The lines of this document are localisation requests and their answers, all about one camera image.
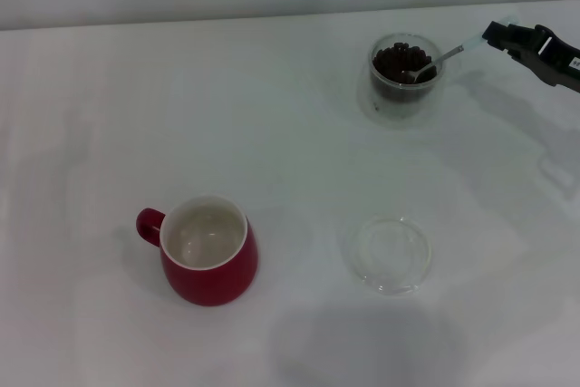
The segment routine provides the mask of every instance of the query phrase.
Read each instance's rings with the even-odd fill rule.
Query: red mug
[[[169,284],[197,305],[222,305],[242,295],[257,270],[257,245],[246,215],[219,196],[191,199],[167,215],[145,208],[139,235],[160,248]]]

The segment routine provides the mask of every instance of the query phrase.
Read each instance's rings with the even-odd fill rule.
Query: mug rim
[[[182,264],[181,262],[177,261],[170,253],[169,251],[166,249],[166,237],[165,234],[168,232],[167,230],[167,226],[168,223],[170,221],[170,218],[172,215],[175,215],[177,212],[181,211],[182,209],[187,209],[187,208],[191,208],[192,206],[194,206],[194,204],[199,203],[201,200],[204,199],[219,199],[221,201],[225,201],[227,202],[231,207],[233,207],[236,212],[239,215],[239,218],[242,220],[242,225],[244,226],[244,234],[242,236],[242,242],[241,244],[239,244],[239,247],[237,248],[236,252],[234,254],[232,254],[231,256],[229,256],[227,259],[223,260],[222,262],[213,265],[213,266],[206,266],[206,267],[193,267],[193,266],[187,266]],[[233,200],[223,196],[223,195],[217,195],[217,194],[204,194],[204,195],[200,195],[194,198],[190,198],[187,201],[184,201],[182,203],[179,203],[177,206],[174,206],[173,208],[171,208],[171,210],[165,215],[165,219],[163,219],[163,222],[161,223],[161,228],[159,229],[159,247],[161,248],[161,250],[163,251],[163,253],[165,254],[165,256],[167,256],[167,258],[169,260],[171,260],[171,262],[173,262],[174,264],[176,264],[179,267],[182,267],[184,269],[190,270],[190,271],[209,271],[211,269],[216,269],[220,266],[223,266],[227,263],[229,263],[234,257],[236,257],[239,252],[242,250],[242,248],[244,247],[244,245],[246,244],[246,240],[247,240],[247,217],[246,214],[244,213],[244,211],[242,210],[242,208]]]

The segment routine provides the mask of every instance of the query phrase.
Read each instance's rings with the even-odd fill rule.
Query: white table
[[[355,98],[381,35],[447,49],[509,14],[580,46],[578,2],[0,33],[0,385],[577,386],[580,95],[482,46],[417,129]],[[202,192],[260,242],[215,308],[134,230]],[[415,295],[343,262],[377,212],[433,246]]]

